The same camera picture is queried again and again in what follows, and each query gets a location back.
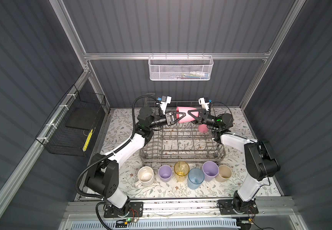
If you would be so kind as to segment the pink plastic cup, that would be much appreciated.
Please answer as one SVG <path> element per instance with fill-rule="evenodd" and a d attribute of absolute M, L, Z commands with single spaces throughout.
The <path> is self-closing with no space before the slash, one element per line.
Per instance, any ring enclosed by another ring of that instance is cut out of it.
<path fill-rule="evenodd" d="M 181 124 L 181 123 L 186 123 L 186 122 L 188 122 L 188 115 L 187 115 L 187 112 L 188 112 L 189 110 L 197 110 L 197 109 L 196 109 L 196 108 L 193 108 L 193 107 L 181 107 L 181 106 L 178 106 L 178 107 L 176 108 L 176 111 L 177 111 L 177 112 L 184 112 L 184 113 L 186 113 L 186 116 L 185 116 L 182 120 L 180 120 L 180 124 Z"/>
<path fill-rule="evenodd" d="M 208 133 L 209 132 L 209 129 L 208 129 L 208 126 L 203 124 L 203 125 L 199 125 L 198 126 L 198 131 L 200 133 Z"/>

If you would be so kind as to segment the white ceramic mug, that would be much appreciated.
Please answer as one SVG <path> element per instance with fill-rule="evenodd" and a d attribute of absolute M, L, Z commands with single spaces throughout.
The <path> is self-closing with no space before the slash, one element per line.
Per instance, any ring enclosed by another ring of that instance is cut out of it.
<path fill-rule="evenodd" d="M 138 171 L 137 178 L 138 181 L 134 184 L 135 188 L 151 186 L 154 182 L 154 171 L 151 167 L 144 166 Z"/>

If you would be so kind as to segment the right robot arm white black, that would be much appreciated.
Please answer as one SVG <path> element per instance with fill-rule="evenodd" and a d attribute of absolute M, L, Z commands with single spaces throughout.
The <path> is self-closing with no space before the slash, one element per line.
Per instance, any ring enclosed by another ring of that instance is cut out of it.
<path fill-rule="evenodd" d="M 234 117 L 231 113 L 213 116 L 210 114 L 211 102 L 202 103 L 201 109 L 188 109 L 192 122 L 212 128 L 212 140 L 218 144 L 235 148 L 245 157 L 248 172 L 241 187 L 235 191 L 232 204 L 235 213 L 244 214 L 255 204 L 255 197 L 263 186 L 270 186 L 270 178 L 280 171 L 269 141 L 255 140 L 236 135 L 230 131 Z"/>

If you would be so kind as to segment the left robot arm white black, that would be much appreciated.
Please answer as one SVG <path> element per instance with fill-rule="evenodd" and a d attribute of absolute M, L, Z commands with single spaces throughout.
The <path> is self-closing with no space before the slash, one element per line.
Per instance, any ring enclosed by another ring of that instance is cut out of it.
<path fill-rule="evenodd" d="M 155 100 L 158 114 L 150 107 L 143 107 L 135 119 L 135 105 L 142 98 Z M 155 98 L 143 95 L 136 98 L 131 107 L 133 130 L 123 143 L 104 155 L 93 156 L 90 165 L 78 176 L 75 183 L 77 194 L 101 199 L 105 204 L 116 207 L 121 212 L 129 209 L 130 198 L 119 188 L 119 169 L 135 152 L 147 145 L 154 135 L 155 127 L 171 126 L 186 117 L 185 112 L 166 111 L 171 97 Z"/>

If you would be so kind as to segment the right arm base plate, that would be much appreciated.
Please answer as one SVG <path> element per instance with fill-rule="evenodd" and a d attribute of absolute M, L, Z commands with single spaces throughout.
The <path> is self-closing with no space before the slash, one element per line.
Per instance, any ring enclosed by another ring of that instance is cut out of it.
<path fill-rule="evenodd" d="M 217 201 L 217 208 L 221 215 L 233 214 L 258 214 L 256 202 L 254 200 L 244 202 L 236 199 L 220 199 Z"/>

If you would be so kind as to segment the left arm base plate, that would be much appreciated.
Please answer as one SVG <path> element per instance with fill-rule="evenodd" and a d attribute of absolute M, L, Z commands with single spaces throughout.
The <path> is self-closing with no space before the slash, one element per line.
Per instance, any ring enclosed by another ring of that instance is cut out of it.
<path fill-rule="evenodd" d="M 139 218 L 143 216 L 144 203 L 143 202 L 128 202 L 123 208 L 118 208 L 115 205 L 105 206 L 104 218 Z"/>

